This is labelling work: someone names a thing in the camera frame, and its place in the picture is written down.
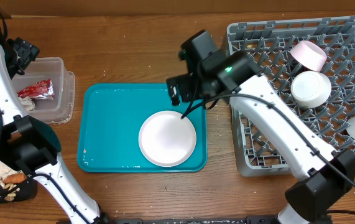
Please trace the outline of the red snack wrapper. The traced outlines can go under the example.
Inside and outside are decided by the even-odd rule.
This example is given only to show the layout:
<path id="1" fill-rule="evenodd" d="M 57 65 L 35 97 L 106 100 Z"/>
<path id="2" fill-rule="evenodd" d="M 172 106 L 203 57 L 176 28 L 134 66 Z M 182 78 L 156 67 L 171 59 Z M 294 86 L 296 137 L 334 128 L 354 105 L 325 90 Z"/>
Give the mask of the red snack wrapper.
<path id="1" fill-rule="evenodd" d="M 28 86 L 17 93 L 18 97 L 37 100 L 52 100 L 54 96 L 53 83 L 51 79 L 39 81 Z"/>

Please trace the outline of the white napkin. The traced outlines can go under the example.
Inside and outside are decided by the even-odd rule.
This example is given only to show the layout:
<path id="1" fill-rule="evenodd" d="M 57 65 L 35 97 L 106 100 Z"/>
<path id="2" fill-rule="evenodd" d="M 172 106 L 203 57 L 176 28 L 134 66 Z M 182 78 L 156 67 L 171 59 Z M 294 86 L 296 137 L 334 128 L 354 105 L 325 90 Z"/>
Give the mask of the white napkin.
<path id="1" fill-rule="evenodd" d="M 35 103 L 32 101 L 32 99 L 27 96 L 25 98 L 21 98 L 18 97 L 22 107 L 26 110 L 26 111 L 33 111 L 35 110 Z"/>

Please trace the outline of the pink plate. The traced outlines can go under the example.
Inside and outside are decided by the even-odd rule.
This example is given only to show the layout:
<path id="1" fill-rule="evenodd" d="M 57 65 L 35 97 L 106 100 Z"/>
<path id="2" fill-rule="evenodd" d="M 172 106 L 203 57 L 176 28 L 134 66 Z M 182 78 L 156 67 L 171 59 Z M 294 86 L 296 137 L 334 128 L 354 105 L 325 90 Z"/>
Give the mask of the pink plate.
<path id="1" fill-rule="evenodd" d="M 175 167 L 185 162 L 196 146 L 196 130 L 188 118 L 176 111 L 160 111 L 149 116 L 139 131 L 143 156 L 160 167 Z"/>

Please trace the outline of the orange carrot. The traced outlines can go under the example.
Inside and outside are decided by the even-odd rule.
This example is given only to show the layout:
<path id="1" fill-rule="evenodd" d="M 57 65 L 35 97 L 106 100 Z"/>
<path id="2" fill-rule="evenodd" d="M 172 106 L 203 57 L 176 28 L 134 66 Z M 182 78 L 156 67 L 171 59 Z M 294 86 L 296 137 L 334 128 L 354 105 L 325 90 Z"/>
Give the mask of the orange carrot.
<path id="1" fill-rule="evenodd" d="M 19 184 L 26 180 L 27 176 L 23 173 L 17 173 L 7 176 L 5 179 L 0 180 L 4 184 Z"/>

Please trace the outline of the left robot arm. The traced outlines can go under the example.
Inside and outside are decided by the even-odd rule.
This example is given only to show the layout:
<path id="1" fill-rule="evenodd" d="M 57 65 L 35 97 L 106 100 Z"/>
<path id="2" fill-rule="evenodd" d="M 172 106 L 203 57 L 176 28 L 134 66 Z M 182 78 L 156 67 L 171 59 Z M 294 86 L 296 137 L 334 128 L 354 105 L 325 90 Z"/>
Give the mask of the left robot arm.
<path id="1" fill-rule="evenodd" d="M 23 75 L 38 54 L 34 45 L 8 39 L 6 25 L 0 24 L 0 161 L 45 187 L 71 223 L 112 223 L 66 167 L 54 130 L 29 116 L 17 97 L 11 80 Z"/>

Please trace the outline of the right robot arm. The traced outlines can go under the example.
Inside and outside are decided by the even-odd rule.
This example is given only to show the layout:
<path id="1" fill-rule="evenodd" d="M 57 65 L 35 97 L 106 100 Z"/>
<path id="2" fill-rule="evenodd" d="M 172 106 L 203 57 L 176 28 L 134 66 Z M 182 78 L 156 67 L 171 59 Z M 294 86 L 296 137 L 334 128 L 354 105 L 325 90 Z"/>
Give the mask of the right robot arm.
<path id="1" fill-rule="evenodd" d="M 318 137 L 276 94 L 245 53 L 227 55 L 205 30 L 178 54 L 187 74 L 167 80 L 173 105 L 188 112 L 226 99 L 276 148 L 297 182 L 285 192 L 287 206 L 274 223 L 330 223 L 331 206 L 355 185 L 355 154 L 337 151 Z"/>

